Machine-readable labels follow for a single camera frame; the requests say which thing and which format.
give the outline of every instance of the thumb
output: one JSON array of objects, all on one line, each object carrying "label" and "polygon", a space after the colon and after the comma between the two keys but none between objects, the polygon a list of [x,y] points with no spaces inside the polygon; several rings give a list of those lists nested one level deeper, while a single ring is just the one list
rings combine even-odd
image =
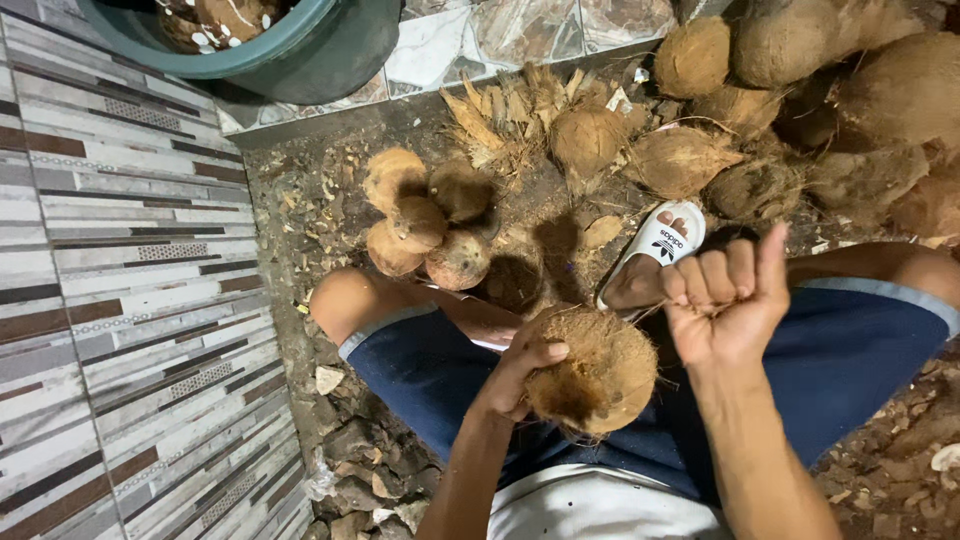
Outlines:
[{"label": "thumb", "polygon": [[760,242],[756,251],[756,291],[762,296],[786,291],[786,256],[783,252],[789,228],[779,222]]}]

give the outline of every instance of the white slide sandal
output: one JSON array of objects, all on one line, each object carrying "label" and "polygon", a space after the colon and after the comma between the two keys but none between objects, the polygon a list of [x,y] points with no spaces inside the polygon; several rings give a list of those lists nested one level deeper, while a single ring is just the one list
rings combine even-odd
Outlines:
[{"label": "white slide sandal", "polygon": [[[684,229],[686,229],[688,239],[680,236],[676,230],[670,227],[670,224],[661,223],[657,219],[657,216],[666,211],[673,214],[673,219],[684,220]],[[623,256],[617,261],[610,276],[597,292],[593,299],[594,303],[601,310],[609,309],[603,302],[603,293],[607,289],[607,284],[634,255],[638,253],[649,255],[656,259],[660,266],[668,266],[700,249],[706,234],[707,220],[704,218],[704,213],[694,203],[690,201],[669,201],[658,206],[640,226],[640,230],[634,236],[633,241],[630,242],[627,251],[623,252]]]}]

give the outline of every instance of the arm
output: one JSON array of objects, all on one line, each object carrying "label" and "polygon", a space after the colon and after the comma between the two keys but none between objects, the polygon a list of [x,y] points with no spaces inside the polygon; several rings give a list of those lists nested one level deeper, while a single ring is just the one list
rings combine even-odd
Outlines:
[{"label": "arm", "polygon": [[546,344],[521,329],[464,416],[433,501],[417,528],[418,540],[484,540],[496,482],[516,422],[529,407],[523,384],[539,367],[555,364],[569,348]]},{"label": "arm", "polygon": [[670,330],[707,428],[724,512],[740,539],[842,538],[826,499],[783,432],[761,363],[786,313],[776,226],[756,249],[686,258],[661,273]]}]

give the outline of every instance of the hand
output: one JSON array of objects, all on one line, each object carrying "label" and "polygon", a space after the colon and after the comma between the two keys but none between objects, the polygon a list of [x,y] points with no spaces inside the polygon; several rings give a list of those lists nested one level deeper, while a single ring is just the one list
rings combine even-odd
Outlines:
[{"label": "hand", "polygon": [[790,306],[778,223],[758,247],[735,240],[660,270],[670,332],[684,367],[760,365],[774,329]]},{"label": "hand", "polygon": [[492,412],[512,422],[523,420],[530,412],[530,406],[522,401],[527,377],[537,368],[563,361],[570,352],[565,343],[546,343],[535,333],[540,321],[554,311],[555,308],[545,309],[516,333],[510,348],[504,351],[474,398],[471,409]]}]

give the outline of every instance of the person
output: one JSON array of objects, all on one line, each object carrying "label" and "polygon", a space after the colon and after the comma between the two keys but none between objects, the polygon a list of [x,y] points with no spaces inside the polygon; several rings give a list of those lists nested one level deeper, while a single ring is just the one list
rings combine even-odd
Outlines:
[{"label": "person", "polygon": [[[647,221],[700,243],[689,219]],[[786,259],[787,235],[666,264],[631,246],[597,304],[663,303],[682,366],[596,444],[528,417],[525,379],[568,348],[506,310],[356,269],[310,309],[446,462],[420,540],[840,538],[808,470],[960,329],[960,265],[896,242]]]}]

